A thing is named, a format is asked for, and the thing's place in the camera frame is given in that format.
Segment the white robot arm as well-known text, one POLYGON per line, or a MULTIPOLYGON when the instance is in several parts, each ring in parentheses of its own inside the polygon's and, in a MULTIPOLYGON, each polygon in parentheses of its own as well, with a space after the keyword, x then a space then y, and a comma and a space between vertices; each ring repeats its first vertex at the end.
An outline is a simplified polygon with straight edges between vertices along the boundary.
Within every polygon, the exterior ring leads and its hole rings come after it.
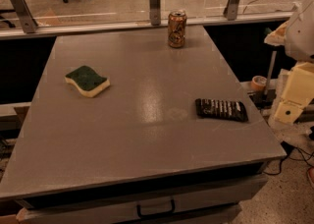
POLYGON ((314 0, 304 0, 291 17, 271 31, 264 42, 282 46, 296 61, 275 110, 276 121, 294 123, 314 99, 314 0))

